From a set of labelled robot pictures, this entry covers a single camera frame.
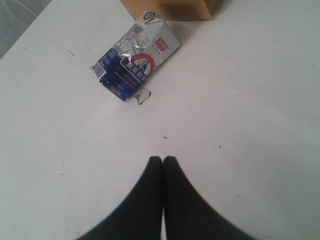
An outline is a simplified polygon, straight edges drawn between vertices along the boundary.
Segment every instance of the brown cardboard box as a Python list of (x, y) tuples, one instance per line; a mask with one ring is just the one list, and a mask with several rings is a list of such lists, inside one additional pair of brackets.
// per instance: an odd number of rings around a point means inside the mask
[(150, 10), (165, 20), (210, 19), (223, 0), (120, 0), (130, 15), (137, 20)]

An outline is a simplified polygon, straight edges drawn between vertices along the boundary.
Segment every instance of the torn paper piece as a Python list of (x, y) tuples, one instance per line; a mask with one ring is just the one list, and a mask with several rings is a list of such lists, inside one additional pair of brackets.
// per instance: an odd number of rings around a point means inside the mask
[(151, 97), (151, 91), (142, 87), (138, 95), (134, 96), (139, 105), (143, 104), (145, 100)]

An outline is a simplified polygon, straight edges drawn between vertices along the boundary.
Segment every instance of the floor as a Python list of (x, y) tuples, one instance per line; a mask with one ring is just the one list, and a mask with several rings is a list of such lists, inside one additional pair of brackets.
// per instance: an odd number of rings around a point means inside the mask
[(0, 0), (0, 59), (51, 0)]

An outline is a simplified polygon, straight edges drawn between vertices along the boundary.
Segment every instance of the crumpled milk carton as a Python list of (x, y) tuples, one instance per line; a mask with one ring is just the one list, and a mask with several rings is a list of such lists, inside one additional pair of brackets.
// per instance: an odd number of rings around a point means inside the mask
[(125, 101), (179, 47), (167, 23), (146, 11), (91, 70), (100, 83)]

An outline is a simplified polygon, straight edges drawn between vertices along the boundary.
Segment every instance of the white table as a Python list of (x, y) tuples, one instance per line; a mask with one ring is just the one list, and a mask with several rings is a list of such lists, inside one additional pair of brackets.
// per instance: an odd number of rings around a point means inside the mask
[(229, 0), (213, 20), (172, 22), (181, 49), (138, 105), (89, 70), (134, 23), (121, 3), (52, 1), (0, 61), (0, 239), (77, 238), (152, 155), (176, 156), (252, 236), (318, 239), (319, 9)]

